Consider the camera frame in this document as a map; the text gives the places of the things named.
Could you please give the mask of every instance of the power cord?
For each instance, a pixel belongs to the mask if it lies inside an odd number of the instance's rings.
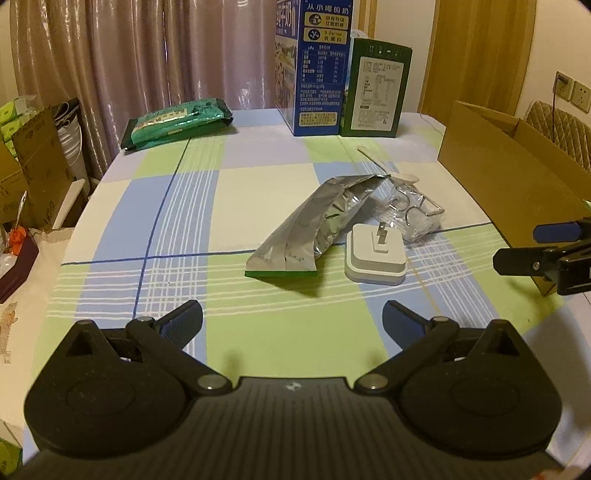
[[[556,84],[558,83],[558,77],[554,80],[554,91],[552,92],[552,143],[556,143],[554,140],[554,111],[556,110]]]
[[[569,80],[560,74],[554,79],[554,88],[552,88],[552,143],[556,143],[554,138],[554,111],[556,110],[556,86],[558,85],[558,81],[561,81],[565,85],[569,84]]]

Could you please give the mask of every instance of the wall socket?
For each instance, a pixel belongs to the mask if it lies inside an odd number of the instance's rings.
[[[589,109],[591,109],[591,89],[580,82],[575,82],[570,103],[583,112],[589,113]]]
[[[554,78],[554,85],[556,86],[556,89],[554,91],[554,93],[556,93],[556,96],[563,98],[567,102],[570,101],[570,98],[573,96],[574,80],[568,75],[565,75],[564,73],[556,72],[556,77]]]

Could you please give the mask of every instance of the checkered tablecloth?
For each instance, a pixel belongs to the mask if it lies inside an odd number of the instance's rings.
[[[34,372],[75,320],[121,327],[198,299],[204,327],[186,351],[233,380],[353,380],[400,351],[381,318],[386,300],[396,299],[463,326],[510,320],[561,392],[565,415],[553,453],[568,461],[591,430],[591,304],[583,295],[543,299],[529,278],[494,272],[492,256],[505,243],[437,162],[443,132],[434,119],[405,113],[396,139],[295,138],[274,110],[235,112],[220,135],[120,154],[70,241]],[[342,241],[319,259],[317,278],[246,278],[252,251],[319,184],[379,172],[359,144],[419,176],[418,187],[446,208],[441,231],[408,246],[404,283],[349,281]],[[356,220],[374,221],[370,209]]]

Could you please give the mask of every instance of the wall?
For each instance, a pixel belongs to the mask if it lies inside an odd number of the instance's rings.
[[[378,1],[375,38],[405,45],[413,49],[413,60],[402,106],[402,110],[405,112],[416,112],[418,110],[431,43],[435,1]]]
[[[556,70],[591,87],[591,12],[578,0],[538,0],[531,46],[516,116],[523,117],[533,100],[552,104]],[[591,114],[556,98],[556,108],[591,125]]]
[[[18,95],[10,46],[10,3],[0,5],[0,105]]]

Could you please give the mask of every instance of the box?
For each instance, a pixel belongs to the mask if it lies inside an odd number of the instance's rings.
[[[16,220],[18,204],[27,190],[21,223],[50,228],[73,179],[51,110],[30,119],[12,136],[12,142],[17,158],[0,142],[0,223]]]
[[[589,216],[585,200],[591,199],[591,175],[511,115],[455,102],[439,162],[512,247],[539,246],[532,235],[536,225]],[[534,281],[542,295],[556,290],[541,277]]]
[[[337,135],[353,0],[277,0],[275,104],[296,136]]]
[[[395,137],[413,50],[371,38],[352,41],[340,134]]]
[[[3,475],[13,473],[22,465],[21,444],[22,429],[0,420],[0,472]]]

